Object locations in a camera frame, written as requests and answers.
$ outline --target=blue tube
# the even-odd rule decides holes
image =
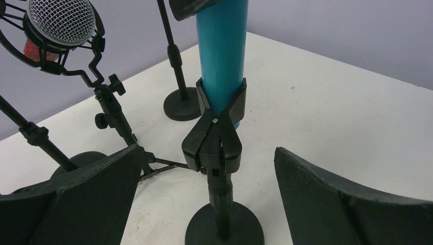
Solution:
[[[203,89],[215,115],[242,86],[248,0],[226,0],[196,14]]]

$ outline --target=microphone stand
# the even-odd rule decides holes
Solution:
[[[17,11],[20,11],[24,14],[24,17],[15,16],[12,14],[7,14],[7,9],[11,8]],[[18,51],[15,46],[13,46],[9,40],[4,36],[2,31],[0,30],[0,43],[8,50],[11,54],[13,54],[16,58],[21,60],[22,62],[26,63],[27,65],[30,65],[31,67],[40,67],[41,70],[48,72],[50,74],[55,75],[65,75],[65,76],[81,76],[84,82],[88,87],[91,87],[94,89],[95,98],[100,103],[100,106],[103,110],[103,113],[99,113],[95,116],[95,124],[99,129],[105,129],[108,126],[110,128],[115,128],[118,132],[118,134],[124,139],[127,145],[133,145],[137,144],[137,138],[132,133],[132,129],[125,117],[125,115],[122,112],[122,107],[116,97],[114,96],[114,93],[117,92],[119,95],[123,95],[126,93],[125,88],[122,84],[122,82],[117,78],[116,74],[113,74],[109,77],[110,85],[103,84],[104,78],[102,74],[98,71],[97,65],[100,62],[102,58],[102,52],[105,50],[105,38],[103,36],[105,35],[105,29],[104,25],[102,23],[102,20],[96,11],[96,9],[92,6],[92,9],[95,14],[95,35],[92,36],[91,40],[88,40],[86,43],[90,43],[90,46],[88,45],[78,45],[77,48],[85,48],[88,50],[92,50],[94,54],[94,58],[89,63],[89,69],[90,71],[96,76],[95,81],[91,81],[87,73],[83,70],[67,70],[65,68],[66,59],[68,57],[70,49],[67,49],[66,51],[59,51],[55,48],[53,50],[50,50],[50,46],[48,45],[48,40],[42,36],[37,36],[32,31],[32,25],[31,22],[28,20],[28,17],[25,15],[25,9],[21,9],[17,6],[14,6],[12,4],[7,4],[5,0],[0,0],[0,20],[4,20],[5,22],[11,24],[12,26],[20,29],[21,31],[24,31],[27,38],[29,38],[38,48],[39,48],[39,58],[40,61],[34,61],[28,57],[26,57],[22,52]],[[19,25],[13,20],[18,20],[22,24]],[[53,52],[57,54],[59,52],[59,57],[57,62],[49,61],[47,60],[47,54],[48,52]],[[180,60],[180,53],[177,49],[178,56],[178,65],[176,65],[176,74],[177,76],[181,75],[182,81],[183,81],[183,87],[185,87],[185,82],[183,80],[183,73],[181,70],[181,63]],[[186,100],[186,102],[178,102],[175,101],[176,105],[181,104],[182,106],[188,106],[190,102],[192,102],[191,99]],[[46,128],[38,128],[35,124],[32,122],[27,122],[25,119],[23,120],[23,117],[19,115],[18,112],[13,110],[13,108],[5,101],[2,100],[2,111],[4,109],[5,113],[20,127],[20,131],[23,133],[23,135],[28,138],[28,142],[31,145],[36,145],[41,147],[45,152],[47,152],[53,159],[55,159],[61,166],[64,166],[57,169],[57,171],[54,173],[53,176],[58,176],[65,171],[74,170],[77,167],[81,167],[87,164],[90,164],[92,162],[98,161],[104,157],[106,157],[102,153],[97,152],[89,152],[89,153],[83,153],[79,154],[71,159],[68,159],[61,151],[56,148],[49,140],[48,140],[48,130]],[[153,170],[150,167],[150,163],[162,163],[167,165],[166,167],[163,167],[161,169]],[[144,175],[141,177],[141,180],[148,179],[152,176],[155,176],[161,172],[176,168],[186,168],[189,169],[186,164],[181,164],[178,162],[172,162],[167,161],[163,159],[156,158],[153,153],[146,152],[145,153],[145,162],[143,163],[143,171]]]
[[[99,152],[85,152],[69,159],[60,149],[57,148],[48,137],[48,129],[39,127],[31,121],[27,121],[15,108],[13,108],[0,95],[0,110],[18,125],[20,133],[32,146],[40,147],[47,153],[60,167],[54,172],[51,178],[62,175],[66,172],[74,171],[95,161],[101,160],[106,155]]]
[[[247,82],[220,115],[214,115],[202,80],[197,82],[202,117],[182,142],[192,170],[207,169],[209,204],[186,229],[185,245],[264,245],[259,220],[247,207],[233,201],[231,175],[239,170],[242,144],[234,125],[244,118]]]
[[[169,43],[167,53],[170,64],[175,72],[178,90],[172,92],[164,101],[164,113],[170,119],[175,121],[189,121],[200,116],[199,98],[196,88],[187,88],[185,85],[185,77],[182,71],[182,57],[179,48],[173,40],[170,21],[165,8],[164,0],[157,0],[159,13],[161,14],[162,23],[164,25],[165,35]]]

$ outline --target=white table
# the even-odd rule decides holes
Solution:
[[[198,47],[182,53],[188,86],[200,77]],[[260,220],[266,244],[291,244],[275,178],[274,150],[283,146],[357,183],[433,200],[433,91],[307,51],[248,34],[246,116],[240,170],[232,176],[234,199]],[[176,89],[164,61],[124,81],[119,98],[146,150],[184,162],[181,142],[197,120],[176,122],[162,109]],[[112,154],[125,147],[115,130],[99,130],[101,111],[90,98],[40,126],[68,156]],[[0,193],[47,180],[57,168],[42,150],[14,135],[0,142]],[[124,245],[183,245],[191,217],[208,203],[204,175],[174,169],[139,184]]]

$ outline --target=adjustment knob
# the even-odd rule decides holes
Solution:
[[[95,116],[95,124],[98,129],[106,129],[108,127],[108,122],[105,120],[104,113],[98,113]]]
[[[108,77],[110,80],[110,90],[114,93],[117,92],[120,96],[126,93],[125,87],[123,86],[122,82],[117,78],[116,74],[113,74]]]

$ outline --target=black stand base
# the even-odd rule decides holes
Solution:
[[[264,245],[263,229],[247,207],[233,202],[230,207],[230,238],[217,237],[215,210],[210,204],[201,208],[186,228],[185,245]]]
[[[94,162],[97,162],[101,159],[106,158],[107,155],[100,152],[84,152],[73,156],[70,160],[78,167],[84,167]],[[63,167],[58,167],[56,171],[54,171],[53,175],[51,175],[51,179],[61,176],[67,173],[67,171]]]
[[[164,112],[172,120],[189,121],[201,116],[196,88],[186,88],[189,99],[182,100],[179,90],[169,94],[164,101]]]

